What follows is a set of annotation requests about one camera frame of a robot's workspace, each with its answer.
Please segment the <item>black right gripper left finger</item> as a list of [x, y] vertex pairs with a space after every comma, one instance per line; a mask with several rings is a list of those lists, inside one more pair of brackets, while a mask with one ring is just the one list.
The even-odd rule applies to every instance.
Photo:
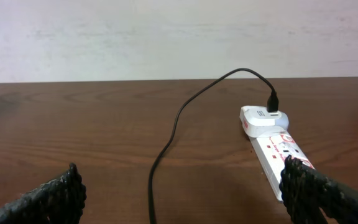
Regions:
[[0, 208], [0, 224], [79, 224], [86, 187], [74, 163], [58, 177]]

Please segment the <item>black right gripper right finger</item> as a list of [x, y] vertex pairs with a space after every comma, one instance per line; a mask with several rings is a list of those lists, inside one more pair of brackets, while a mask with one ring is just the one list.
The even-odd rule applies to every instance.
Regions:
[[291, 221], [358, 223], [358, 191], [319, 173], [296, 157], [288, 156], [279, 189]]

